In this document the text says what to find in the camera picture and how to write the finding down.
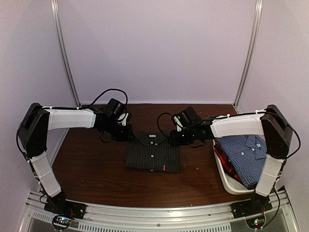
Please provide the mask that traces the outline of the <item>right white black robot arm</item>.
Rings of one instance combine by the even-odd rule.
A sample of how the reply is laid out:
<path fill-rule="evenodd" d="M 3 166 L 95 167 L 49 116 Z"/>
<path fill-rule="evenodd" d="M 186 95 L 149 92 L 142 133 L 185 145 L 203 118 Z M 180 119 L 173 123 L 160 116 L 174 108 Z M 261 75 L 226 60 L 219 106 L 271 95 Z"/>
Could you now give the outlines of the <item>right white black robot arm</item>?
<path fill-rule="evenodd" d="M 202 119 L 192 107 L 173 115 L 177 127 L 168 135 L 175 146 L 191 145 L 195 141 L 213 140 L 215 148 L 222 148 L 242 182 L 242 190 L 232 187 L 218 170 L 226 191 L 233 195 L 247 194 L 254 187 L 255 197 L 248 201 L 248 210 L 258 213 L 266 205 L 266 198 L 274 191 L 287 159 L 295 134 L 279 108 L 269 105 L 264 110 L 239 115 Z"/>

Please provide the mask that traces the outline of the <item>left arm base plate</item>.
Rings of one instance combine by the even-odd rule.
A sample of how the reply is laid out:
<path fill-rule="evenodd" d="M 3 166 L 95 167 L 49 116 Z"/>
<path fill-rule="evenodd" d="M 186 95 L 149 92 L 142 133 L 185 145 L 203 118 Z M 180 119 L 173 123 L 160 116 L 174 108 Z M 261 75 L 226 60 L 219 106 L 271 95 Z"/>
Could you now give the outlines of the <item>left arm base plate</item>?
<path fill-rule="evenodd" d="M 86 205 L 67 200 L 47 200 L 44 210 L 70 218 L 83 219 Z"/>

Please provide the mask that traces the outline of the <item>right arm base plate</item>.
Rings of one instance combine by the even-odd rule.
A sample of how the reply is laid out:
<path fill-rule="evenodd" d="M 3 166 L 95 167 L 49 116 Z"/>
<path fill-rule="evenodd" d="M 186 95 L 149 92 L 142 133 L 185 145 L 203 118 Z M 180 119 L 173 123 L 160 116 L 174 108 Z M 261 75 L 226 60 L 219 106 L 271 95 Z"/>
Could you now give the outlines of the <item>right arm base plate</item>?
<path fill-rule="evenodd" d="M 260 199 L 249 199 L 231 204 L 234 218 L 248 217 L 256 214 L 260 215 L 272 208 L 270 200 L 262 201 Z"/>

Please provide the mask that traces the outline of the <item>white plastic bin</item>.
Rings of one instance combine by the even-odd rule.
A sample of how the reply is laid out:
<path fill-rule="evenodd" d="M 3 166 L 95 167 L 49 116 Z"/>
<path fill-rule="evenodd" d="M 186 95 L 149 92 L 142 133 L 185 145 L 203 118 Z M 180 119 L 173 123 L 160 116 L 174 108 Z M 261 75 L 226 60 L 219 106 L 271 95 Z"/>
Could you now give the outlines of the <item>white plastic bin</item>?
<path fill-rule="evenodd" d="M 218 172 L 224 186 L 224 189 L 232 194 L 232 195 L 245 195 L 254 193 L 254 189 L 247 189 L 243 186 L 239 181 L 230 177 L 227 173 L 224 172 L 223 166 L 217 154 L 214 151 L 214 157 L 216 161 L 216 165 L 218 168 Z"/>

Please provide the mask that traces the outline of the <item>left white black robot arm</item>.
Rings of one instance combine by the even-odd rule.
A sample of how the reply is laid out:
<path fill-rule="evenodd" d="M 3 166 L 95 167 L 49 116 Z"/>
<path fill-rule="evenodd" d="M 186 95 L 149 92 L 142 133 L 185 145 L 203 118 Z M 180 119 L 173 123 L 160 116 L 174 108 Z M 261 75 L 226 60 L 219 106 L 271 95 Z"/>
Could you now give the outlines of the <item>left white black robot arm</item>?
<path fill-rule="evenodd" d="M 110 99 L 99 109 L 92 105 L 44 107 L 39 103 L 29 107 L 16 132 L 17 147 L 44 190 L 47 204 L 58 214 L 66 214 L 70 207 L 47 158 L 48 132 L 71 128 L 96 129 L 101 134 L 110 134 L 112 140 L 126 142 L 133 137 L 130 118 L 126 105 L 116 99 Z"/>

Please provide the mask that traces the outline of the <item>black pinstriped long sleeve shirt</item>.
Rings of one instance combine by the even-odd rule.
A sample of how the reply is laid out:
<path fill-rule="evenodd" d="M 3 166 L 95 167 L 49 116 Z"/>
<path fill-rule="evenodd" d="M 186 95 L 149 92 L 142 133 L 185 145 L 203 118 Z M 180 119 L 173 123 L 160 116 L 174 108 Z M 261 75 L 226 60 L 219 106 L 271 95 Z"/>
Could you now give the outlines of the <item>black pinstriped long sleeve shirt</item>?
<path fill-rule="evenodd" d="M 180 172 L 179 148 L 169 144 L 159 132 L 139 132 L 128 143 L 125 166 L 127 168 Z"/>

